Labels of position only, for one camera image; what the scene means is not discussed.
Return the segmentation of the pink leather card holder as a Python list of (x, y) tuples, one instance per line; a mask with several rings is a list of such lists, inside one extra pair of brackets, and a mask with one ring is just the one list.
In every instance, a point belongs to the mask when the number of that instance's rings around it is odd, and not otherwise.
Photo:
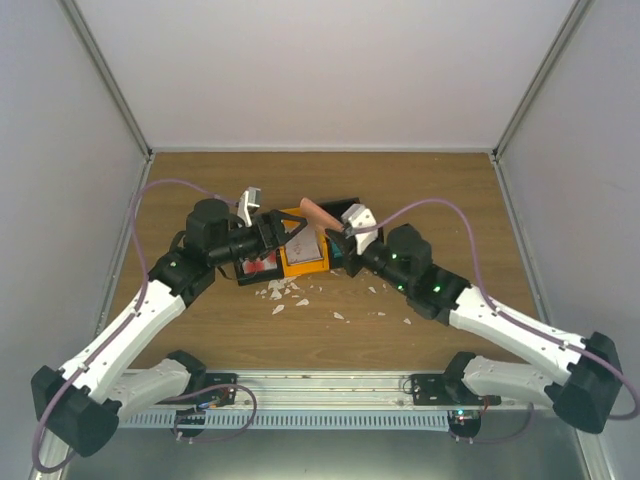
[(303, 197), (299, 204), (300, 213), (319, 234), (326, 236), (327, 231), (342, 232), (343, 224), (321, 208), (318, 204)]

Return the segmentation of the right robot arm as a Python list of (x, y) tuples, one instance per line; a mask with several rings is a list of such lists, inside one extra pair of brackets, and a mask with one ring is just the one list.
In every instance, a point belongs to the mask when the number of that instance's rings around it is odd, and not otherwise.
[(501, 396), (538, 404), (570, 426), (603, 432), (622, 387), (615, 343), (594, 332), (588, 337), (542, 324), (484, 294), (469, 280), (434, 263), (430, 244), (411, 225), (384, 240), (368, 233), (347, 236), (328, 230), (350, 276), (367, 269), (405, 296), (421, 317), (482, 337), (520, 358), (492, 361), (464, 352), (444, 378), (443, 393), (464, 405), (475, 396)]

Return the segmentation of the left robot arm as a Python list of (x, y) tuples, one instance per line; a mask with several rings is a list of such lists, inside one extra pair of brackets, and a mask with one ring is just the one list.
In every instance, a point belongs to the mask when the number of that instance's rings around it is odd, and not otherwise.
[(38, 419), (32, 459), (39, 459), (45, 431), (89, 457), (106, 445), (122, 419), (165, 400), (201, 400), (206, 380), (193, 358), (165, 359), (140, 374), (137, 386), (121, 377), (150, 341), (214, 283), (223, 266), (263, 259), (306, 226), (305, 218), (280, 210), (257, 213), (241, 205), (233, 214), (221, 200), (197, 202), (169, 251), (143, 271), (131, 303), (60, 368), (43, 366), (32, 376)]

